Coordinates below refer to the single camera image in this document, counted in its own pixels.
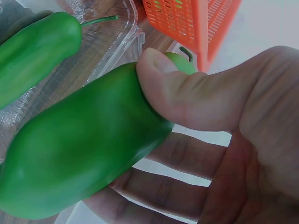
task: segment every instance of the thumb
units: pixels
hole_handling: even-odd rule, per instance
[[[262,59],[266,63],[261,54],[218,74],[187,75],[164,54],[146,49],[136,69],[145,97],[164,118],[191,129],[230,131],[238,126]]]

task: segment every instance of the wooden surface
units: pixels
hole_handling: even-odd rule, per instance
[[[134,0],[138,10],[138,26],[145,33],[145,44],[143,49],[148,47],[155,48],[161,52],[165,52],[172,44],[173,40],[154,29],[147,21],[146,14],[142,5],[142,0]],[[0,224],[53,224],[57,216],[53,216],[43,220],[25,220],[18,219],[0,211]]]

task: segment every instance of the orange crate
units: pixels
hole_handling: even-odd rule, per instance
[[[150,24],[197,55],[208,71],[242,0],[143,0]]]

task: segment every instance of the green stem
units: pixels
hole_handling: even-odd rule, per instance
[[[188,51],[185,47],[180,47],[179,48],[183,53],[185,53],[187,56],[188,56],[188,58],[189,58],[189,62],[190,63],[193,63],[194,62],[194,58],[193,58],[193,55],[191,54],[191,52],[190,51]]]
[[[104,22],[104,21],[108,21],[108,20],[117,20],[118,18],[119,18],[118,15],[107,16],[107,17],[96,19],[96,20],[91,20],[91,21],[88,21],[88,22],[84,22],[84,23],[81,24],[81,26],[86,27],[86,26],[92,25],[92,24],[97,23],[97,22]]]

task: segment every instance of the green bell pepper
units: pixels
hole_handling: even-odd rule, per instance
[[[76,54],[82,42],[82,27],[109,16],[80,24],[65,12],[45,11],[24,20],[25,28],[16,34],[17,24],[0,45],[0,110],[42,81],[64,59]]]
[[[188,74],[182,56],[166,55]],[[122,65],[31,119],[0,174],[0,209],[20,218],[53,216],[101,190],[161,144],[174,124],[149,105],[136,63]]]

